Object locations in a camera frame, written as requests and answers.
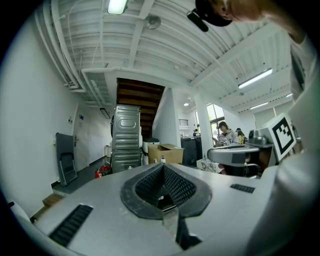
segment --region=white ceiling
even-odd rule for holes
[[[186,15],[195,0],[129,0],[122,15],[107,13],[108,0],[55,1],[61,18],[54,25],[62,28],[75,68],[91,69],[87,76],[98,82],[95,92],[100,90],[103,98],[96,94],[98,103],[90,89],[82,93],[91,106],[115,104],[117,77],[185,90],[185,101],[201,92],[208,102],[236,113],[278,98],[279,103],[289,100],[289,38],[267,20],[209,24],[204,33]],[[148,14],[161,18],[158,29],[143,26]],[[272,75],[239,90],[240,83],[268,68]]]

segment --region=pipe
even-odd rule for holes
[[[81,64],[82,64],[82,54],[80,56],[79,77],[81,77]]]
[[[71,68],[71,71],[73,73],[73,75],[75,76],[76,80],[78,81],[78,83],[80,84],[81,88],[83,89],[84,92],[87,91],[83,81],[81,80],[76,68],[75,68],[75,65],[70,57],[70,54],[69,54],[69,51],[68,51],[68,48],[67,48],[67,45],[66,45],[66,42],[65,42],[65,38],[64,38],[64,34],[63,34],[63,31],[62,31],[62,28],[61,28],[61,22],[60,20],[58,20],[59,18],[59,7],[58,7],[58,0],[52,0],[51,2],[51,12],[52,12],[52,18],[53,20],[57,20],[55,23],[54,23],[54,26],[55,26],[55,30],[56,30],[56,35],[58,37],[58,40],[60,42],[60,47],[61,47],[61,50],[64,54],[64,57],[66,58],[66,61],[67,63],[69,64],[69,67]]]
[[[106,17],[106,18],[109,18],[108,16],[110,16],[110,18],[111,18],[111,17],[119,16],[118,14],[110,14],[110,13],[108,13],[108,12],[105,12],[105,13],[103,13],[102,15],[103,15],[104,17]],[[143,17],[141,17],[141,16],[139,16],[139,15],[132,15],[132,14],[126,14],[126,13],[122,13],[120,16],[121,16],[121,17],[132,18],[132,19],[138,19],[138,20],[142,20],[142,21],[145,19],[145,18],[143,18]]]
[[[92,66],[94,65],[94,61],[95,61],[95,57],[96,57],[96,52],[97,52],[99,43],[100,43],[100,42],[98,41],[98,43],[96,44],[96,48],[95,48],[95,50],[94,50],[94,54],[93,54],[93,58],[92,58]]]
[[[71,79],[71,81],[74,83],[74,85],[70,86],[69,89],[78,89],[79,83],[76,81],[75,77],[72,75],[72,73],[70,72],[69,68],[67,67],[67,64],[64,60],[64,57],[62,55],[61,49],[58,46],[58,43],[56,41],[55,35],[54,35],[54,30],[53,27],[51,25],[51,17],[50,17],[50,7],[49,7],[49,2],[45,1],[43,3],[43,17],[44,17],[44,22],[45,22],[45,26],[46,29],[48,31],[49,34],[49,38],[51,40],[53,49],[55,50],[55,53],[58,57],[58,60],[60,61],[60,63],[62,64],[62,67],[64,68],[64,70],[66,71],[67,75],[69,76],[69,78]]]
[[[106,0],[101,2],[101,12],[100,12],[100,53],[102,66],[105,67],[105,53],[104,53],[104,9],[106,6]]]
[[[84,68],[81,70],[82,74],[84,73],[96,73],[96,72],[99,72],[99,73],[103,73],[103,72],[112,72],[112,71],[126,71],[126,72],[132,72],[132,73],[136,73],[136,74],[142,74],[142,75],[146,75],[146,76],[149,76],[149,77],[154,77],[154,78],[157,78],[157,79],[161,79],[161,80],[164,80],[164,81],[167,81],[167,82],[170,82],[170,83],[174,83],[170,80],[166,80],[164,79],[162,76],[156,76],[156,75],[153,75],[153,74],[150,74],[148,72],[143,72],[141,70],[137,70],[137,69],[134,69],[134,68],[129,68],[129,67],[121,67],[121,66],[114,66],[114,67],[94,67],[94,68]]]
[[[69,11],[69,13],[68,13],[68,18],[67,18],[67,20],[68,20],[69,39],[70,39],[71,49],[72,49],[72,53],[73,53],[74,61],[75,61],[75,64],[76,64],[76,65],[78,65],[78,63],[77,63],[77,58],[76,58],[76,55],[75,55],[74,46],[73,46],[73,44],[72,44],[72,38],[71,38],[71,31],[70,31],[70,14],[72,13],[72,11],[73,11],[73,9],[76,7],[76,5],[77,5],[79,2],[82,2],[82,1],[84,1],[84,0],[78,0],[78,1],[76,1],[76,2],[73,4],[73,6],[71,7],[71,9],[70,9],[70,11]]]
[[[55,57],[53,56],[53,54],[52,54],[52,52],[51,52],[51,50],[50,50],[50,47],[49,47],[49,45],[48,45],[48,43],[47,43],[47,41],[46,41],[46,39],[45,39],[44,32],[42,31],[42,28],[41,28],[41,25],[40,25],[40,21],[39,21],[39,17],[38,17],[37,11],[34,12],[34,18],[35,18],[35,23],[36,23],[36,26],[37,26],[37,28],[38,28],[38,30],[39,30],[41,39],[42,39],[42,41],[43,41],[43,43],[44,43],[44,46],[45,46],[47,52],[49,53],[49,56],[51,57],[51,59],[52,59],[54,65],[55,65],[56,69],[58,70],[59,74],[60,74],[61,77],[63,78],[65,84],[68,85],[69,82],[67,81],[67,79],[66,79],[65,75],[63,74],[63,72],[61,71],[61,69],[60,69],[60,67],[59,67],[59,65],[58,65]]]
[[[93,90],[93,88],[92,88],[91,82],[90,82],[89,79],[88,79],[87,74],[86,74],[83,70],[81,70],[81,73],[82,73],[82,75],[83,75],[83,77],[84,77],[84,80],[86,81],[86,84],[89,86],[89,89],[90,89],[90,91],[92,92],[92,95],[95,97],[96,102],[97,102],[98,105],[101,107],[101,102],[100,102],[99,98],[97,97],[97,95],[95,94],[95,92],[94,92],[94,90]]]
[[[90,82],[92,83],[93,88],[95,89],[96,93],[97,93],[98,96],[100,97],[103,105],[106,105],[106,102],[105,102],[104,98],[102,97],[102,95],[101,95],[101,93],[100,93],[100,90],[99,90],[99,87],[98,87],[96,81],[91,79]]]

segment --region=black cabinet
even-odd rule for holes
[[[200,160],[204,158],[202,154],[201,137],[196,137],[194,140],[195,140],[195,147],[196,147],[196,160]]]
[[[197,166],[196,139],[182,138],[181,147],[184,148],[182,164],[184,166]]]

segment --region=cardboard box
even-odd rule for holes
[[[162,156],[164,156],[166,163],[181,164],[184,156],[184,149],[171,144],[148,144],[149,164],[153,164],[154,159],[157,159],[158,163],[161,163]]]

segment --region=person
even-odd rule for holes
[[[245,134],[241,131],[240,128],[237,128],[236,130],[236,133],[238,135],[238,142],[239,144],[245,144],[246,143],[246,136]]]
[[[198,129],[195,129],[195,130],[193,131],[193,136],[199,136]]]
[[[320,80],[317,50],[300,25],[273,0],[196,0],[202,20],[224,27],[234,22],[267,18],[282,27],[291,40],[291,92],[296,101],[306,87]]]
[[[218,139],[212,138],[217,147],[228,146],[232,143],[238,144],[238,136],[234,130],[231,130],[226,122],[219,123],[219,128],[221,130],[221,134],[218,136]]]

